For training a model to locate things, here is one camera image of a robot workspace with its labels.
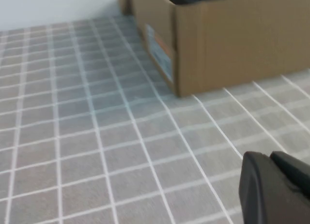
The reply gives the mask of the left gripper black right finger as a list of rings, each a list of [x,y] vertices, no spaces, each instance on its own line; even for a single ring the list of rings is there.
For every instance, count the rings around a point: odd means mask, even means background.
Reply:
[[[276,164],[288,180],[310,198],[310,165],[282,152],[273,151],[270,159]]]

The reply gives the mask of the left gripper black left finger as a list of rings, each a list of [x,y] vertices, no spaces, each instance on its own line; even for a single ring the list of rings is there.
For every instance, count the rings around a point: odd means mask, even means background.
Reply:
[[[308,224],[310,199],[291,183],[270,156],[243,156],[239,199],[246,224]]]

